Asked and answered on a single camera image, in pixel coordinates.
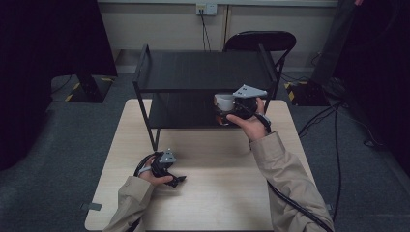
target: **dark curtain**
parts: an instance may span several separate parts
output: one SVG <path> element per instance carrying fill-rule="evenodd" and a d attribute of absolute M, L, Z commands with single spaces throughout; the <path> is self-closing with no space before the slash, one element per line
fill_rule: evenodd
<path fill-rule="evenodd" d="M 410 3 L 368 1 L 356 11 L 335 76 L 410 175 Z"/>
<path fill-rule="evenodd" d="M 5 0 L 0 7 L 0 170 L 29 151 L 65 74 L 116 76 L 96 0 Z"/>

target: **white cup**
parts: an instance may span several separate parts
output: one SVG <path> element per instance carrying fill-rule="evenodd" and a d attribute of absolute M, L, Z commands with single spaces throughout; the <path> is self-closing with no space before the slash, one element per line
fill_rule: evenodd
<path fill-rule="evenodd" d="M 230 111 L 234 108 L 235 97 L 228 94 L 215 94 L 214 104 L 222 111 Z"/>

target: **left hand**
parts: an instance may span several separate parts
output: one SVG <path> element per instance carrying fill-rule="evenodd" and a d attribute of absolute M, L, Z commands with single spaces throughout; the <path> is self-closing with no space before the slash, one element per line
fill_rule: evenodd
<path fill-rule="evenodd" d="M 145 166 L 151 166 L 151 163 L 153 162 L 154 157 L 151 157 L 145 162 Z M 157 186 L 160 184 L 164 184 L 167 182 L 172 181 L 173 177 L 172 176 L 164 176 L 164 177 L 155 177 L 153 172 L 151 170 L 144 171 L 141 173 L 139 178 L 151 183 L 153 186 Z"/>

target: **electrical outlet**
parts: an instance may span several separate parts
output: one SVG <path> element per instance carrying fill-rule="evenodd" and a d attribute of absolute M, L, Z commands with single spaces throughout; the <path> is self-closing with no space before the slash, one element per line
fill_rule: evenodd
<path fill-rule="evenodd" d="M 205 3 L 197 3 L 196 4 L 196 15 L 206 15 L 206 8 L 207 7 Z"/>
<path fill-rule="evenodd" d="M 213 3 L 208 3 L 206 5 L 206 15 L 217 15 L 218 5 Z"/>

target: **chair backrest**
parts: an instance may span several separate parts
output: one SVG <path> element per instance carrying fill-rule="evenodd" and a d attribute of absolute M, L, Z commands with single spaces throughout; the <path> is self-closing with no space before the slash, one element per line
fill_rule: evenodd
<path fill-rule="evenodd" d="M 277 84 L 272 95 L 274 99 L 285 57 L 296 44 L 295 36 L 285 31 L 246 31 L 232 36 L 226 42 L 223 51 L 259 51 L 260 44 L 263 45 L 266 51 L 282 51 L 280 58 L 273 62 L 278 74 Z"/>

